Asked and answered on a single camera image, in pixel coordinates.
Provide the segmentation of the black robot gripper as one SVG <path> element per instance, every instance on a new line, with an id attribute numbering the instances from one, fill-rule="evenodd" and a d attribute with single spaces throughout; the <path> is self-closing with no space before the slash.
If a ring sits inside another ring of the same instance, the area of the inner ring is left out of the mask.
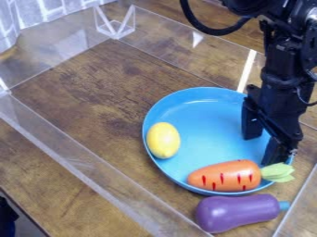
<path id="1" fill-rule="evenodd" d="M 306 112 L 317 75 L 303 71 L 290 77 L 279 77 L 261 71 L 261 87 L 246 86 L 247 96 L 242 102 L 242 138 L 255 139 L 262 131 L 271 135 L 266 145 L 262 166 L 290 164 L 297 145 L 303 138 L 298 119 Z"/>

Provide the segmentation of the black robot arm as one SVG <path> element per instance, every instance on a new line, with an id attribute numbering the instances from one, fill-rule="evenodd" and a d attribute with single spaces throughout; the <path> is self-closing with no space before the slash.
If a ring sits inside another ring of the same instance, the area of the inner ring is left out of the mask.
<path id="1" fill-rule="evenodd" d="M 270 134 L 261 164 L 285 162 L 303 138 L 299 117 L 310 100 L 317 74 L 317 0 L 223 0 L 243 17 L 262 17 L 265 66 L 261 86 L 246 86 L 242 137 Z"/>

